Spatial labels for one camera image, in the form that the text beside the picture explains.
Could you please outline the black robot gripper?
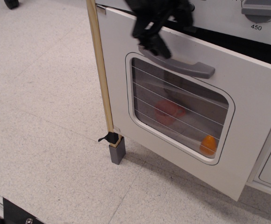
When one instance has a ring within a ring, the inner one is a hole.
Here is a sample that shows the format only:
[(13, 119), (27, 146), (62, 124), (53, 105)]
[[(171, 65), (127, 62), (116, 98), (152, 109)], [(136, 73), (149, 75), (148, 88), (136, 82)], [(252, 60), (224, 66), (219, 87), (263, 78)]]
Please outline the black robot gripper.
[(192, 26), (192, 6), (189, 1), (127, 0), (126, 3), (136, 15), (132, 36), (153, 55), (171, 58), (171, 52), (158, 32), (170, 16), (181, 26)]

